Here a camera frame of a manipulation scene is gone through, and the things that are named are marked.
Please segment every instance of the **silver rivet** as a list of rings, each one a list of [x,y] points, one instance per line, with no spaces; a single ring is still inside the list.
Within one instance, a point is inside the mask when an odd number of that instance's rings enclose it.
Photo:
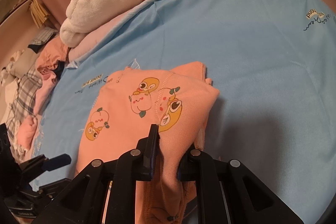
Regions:
[[[140,153],[141,153],[141,151],[139,149],[133,149],[131,151],[132,156],[138,156],[138,155],[140,155]]]
[[[190,154],[193,156],[199,156],[201,154],[200,150],[198,149],[193,149],[190,151]]]
[[[91,165],[93,167],[98,167],[98,166],[101,166],[101,160],[94,160]]]
[[[240,162],[239,162],[239,160],[231,160],[231,161],[230,161],[230,164],[231,164],[231,166],[233,166],[233,167],[239,167],[239,166],[240,166]]]

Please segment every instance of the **yellow cartoon character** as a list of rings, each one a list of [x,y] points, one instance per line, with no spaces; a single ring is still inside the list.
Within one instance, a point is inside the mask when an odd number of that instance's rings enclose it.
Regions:
[[[128,99],[131,102],[131,109],[134,113],[139,114],[141,118],[146,115],[146,111],[152,107],[152,98],[150,93],[156,90],[159,86],[159,80],[157,78],[144,79],[132,96]]]
[[[182,101],[176,98],[175,92],[179,91],[180,87],[174,89],[163,89],[159,110],[165,113],[159,125],[159,133],[170,129],[177,123],[182,112]]]
[[[99,108],[96,112],[93,112],[90,118],[89,124],[86,126],[85,135],[90,141],[94,141],[98,138],[99,133],[103,128],[110,128],[109,126],[109,114],[103,108]]]

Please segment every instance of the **blue bed sheet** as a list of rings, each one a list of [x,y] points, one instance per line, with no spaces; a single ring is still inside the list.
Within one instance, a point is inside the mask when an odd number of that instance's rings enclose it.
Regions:
[[[305,224],[315,223],[336,192],[336,17],[320,0],[146,0],[63,72],[34,155],[68,153],[73,162],[41,175],[34,189],[73,176],[105,77],[129,64],[192,61],[207,66],[220,90],[205,151],[242,161]]]

